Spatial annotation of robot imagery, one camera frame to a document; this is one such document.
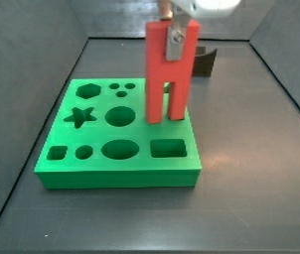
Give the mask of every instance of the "metal enclosure wall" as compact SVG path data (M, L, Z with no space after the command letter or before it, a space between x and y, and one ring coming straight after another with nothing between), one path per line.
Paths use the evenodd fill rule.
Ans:
M231 15L199 20L200 38L249 40L275 0L241 0ZM69 0L92 38L143 38L144 23L158 20L155 0Z
M278 0L250 43L300 106L300 0Z
M65 0L0 0L0 210L85 40Z

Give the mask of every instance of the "green shape sorter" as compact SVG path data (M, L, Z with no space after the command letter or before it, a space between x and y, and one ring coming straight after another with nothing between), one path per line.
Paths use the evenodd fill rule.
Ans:
M47 189L191 187L200 168L187 111L146 122L143 78L72 80L34 168Z

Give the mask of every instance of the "black object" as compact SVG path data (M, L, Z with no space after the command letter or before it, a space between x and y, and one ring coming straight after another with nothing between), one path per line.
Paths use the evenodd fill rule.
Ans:
M217 52L218 50L214 49L211 52L206 53L206 47L196 46L192 76L211 76Z

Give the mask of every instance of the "rectangular hole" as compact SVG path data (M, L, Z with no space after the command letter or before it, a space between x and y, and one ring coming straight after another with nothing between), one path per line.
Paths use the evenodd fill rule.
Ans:
M156 139L150 142L152 158L186 157L186 143L183 139Z
M49 149L48 160L57 161L65 157L68 147L65 146L53 146Z

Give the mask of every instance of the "circular hole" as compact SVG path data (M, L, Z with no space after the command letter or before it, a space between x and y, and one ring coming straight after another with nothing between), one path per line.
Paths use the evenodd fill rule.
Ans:
M80 160L85 160L87 158L89 158L92 154L92 149L89 146L80 146L76 150L75 150L75 156L80 159Z
M132 88L135 87L135 84L134 84L134 83L127 83L127 84L124 85L124 87L126 87L127 89L132 89Z
M117 89L117 88L119 88L119 83L112 83L112 84L109 85L109 88L111 88L111 89Z
M134 119L135 112L130 107L113 107L104 115L105 122L115 127L128 125Z
M116 95L116 97L121 98L121 97L124 97L127 95L127 92L126 91L117 91L115 93L115 95Z
M139 146L130 140L119 139L107 142L101 147L101 154L112 160L124 160L139 152Z

